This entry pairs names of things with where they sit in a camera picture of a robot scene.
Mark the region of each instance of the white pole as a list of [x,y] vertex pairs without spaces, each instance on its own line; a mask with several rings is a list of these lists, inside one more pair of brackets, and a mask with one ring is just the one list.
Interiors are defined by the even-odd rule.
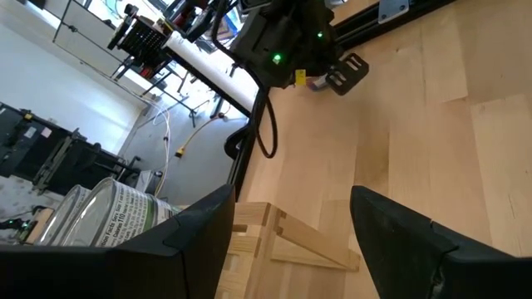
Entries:
[[212,61],[207,56],[202,55],[197,47],[184,39],[178,32],[172,32],[172,35],[163,47],[168,47],[177,53],[177,55],[185,59],[190,65],[251,113],[255,99],[245,95],[239,89],[237,82],[233,78],[212,66]]

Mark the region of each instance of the yellow label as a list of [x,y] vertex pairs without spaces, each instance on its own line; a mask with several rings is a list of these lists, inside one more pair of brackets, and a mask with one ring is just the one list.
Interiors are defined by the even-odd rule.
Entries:
[[296,70],[296,86],[307,85],[307,70]]

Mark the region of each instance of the black equipment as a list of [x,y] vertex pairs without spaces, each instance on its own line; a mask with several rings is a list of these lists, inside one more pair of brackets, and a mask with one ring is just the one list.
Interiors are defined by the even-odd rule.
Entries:
[[92,189],[102,179],[123,181],[140,171],[71,132],[41,119],[29,110],[0,103],[0,175],[31,181],[42,193],[65,195],[76,184]]
[[0,246],[5,297],[214,298],[231,239],[225,185],[115,248]]
[[532,258],[463,236],[370,189],[351,193],[355,234],[380,298],[530,298]]

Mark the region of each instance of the green led light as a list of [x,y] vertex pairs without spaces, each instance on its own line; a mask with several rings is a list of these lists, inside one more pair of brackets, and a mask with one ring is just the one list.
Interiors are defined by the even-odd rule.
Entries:
[[283,60],[283,57],[281,56],[281,54],[275,54],[273,56],[273,63],[279,64],[281,60]]

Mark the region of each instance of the wooden frame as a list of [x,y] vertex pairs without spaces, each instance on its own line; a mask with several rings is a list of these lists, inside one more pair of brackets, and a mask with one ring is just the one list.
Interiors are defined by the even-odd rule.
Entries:
[[[297,247],[278,247],[277,237]],[[360,255],[271,203],[237,203],[216,297],[256,298],[263,266],[270,260],[355,272]]]

